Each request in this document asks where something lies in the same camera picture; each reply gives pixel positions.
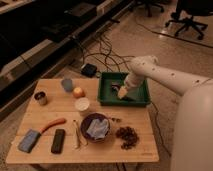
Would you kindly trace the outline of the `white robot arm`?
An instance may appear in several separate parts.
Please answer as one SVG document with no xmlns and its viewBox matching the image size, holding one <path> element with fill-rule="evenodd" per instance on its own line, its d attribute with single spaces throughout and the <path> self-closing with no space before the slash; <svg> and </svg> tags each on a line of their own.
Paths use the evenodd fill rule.
<svg viewBox="0 0 213 171">
<path fill-rule="evenodd" d="M 135 57 L 131 60 L 130 72 L 118 91 L 118 97 L 123 99 L 129 91 L 142 85 L 146 78 L 158 82 L 178 95 L 184 95 L 192 90 L 213 92 L 213 78 L 159 66 L 158 58 L 151 55 Z"/>
</svg>

